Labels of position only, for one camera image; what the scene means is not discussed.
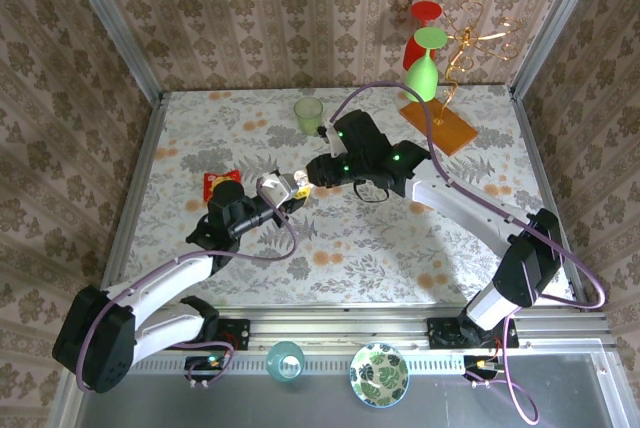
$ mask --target patterned wallpaper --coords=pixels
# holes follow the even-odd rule
[[[640,0],[580,0],[525,107],[640,399]]]
[[[402,57],[418,27],[414,0],[115,0],[147,53],[164,91],[348,86],[404,78]],[[465,0],[435,0],[462,23]],[[503,15],[525,29],[525,52],[553,0],[482,0],[478,28],[493,32]],[[438,58],[444,72],[453,45]],[[507,82],[521,58],[474,53],[470,83]]]
[[[44,426],[150,107],[88,0],[0,0],[0,427]]]

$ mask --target red snack packet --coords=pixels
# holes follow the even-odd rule
[[[213,195],[213,189],[218,183],[222,183],[225,180],[233,180],[237,182],[242,181],[240,172],[238,170],[230,171],[222,175],[218,173],[205,173],[204,174],[204,191],[202,193],[202,199],[205,203],[208,203]]]

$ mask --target leaf pattern bowl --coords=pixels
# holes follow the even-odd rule
[[[409,387],[409,370],[402,354],[385,343],[360,349],[349,368],[353,392],[374,408],[389,408],[399,402]]]

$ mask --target glass cup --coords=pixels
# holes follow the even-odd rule
[[[322,124],[322,102],[312,96],[305,96],[296,101],[293,111],[298,118],[298,124],[303,133],[317,135],[317,129]]]
[[[291,341],[273,345],[267,355],[267,372],[278,381],[295,380],[304,368],[304,353]]]

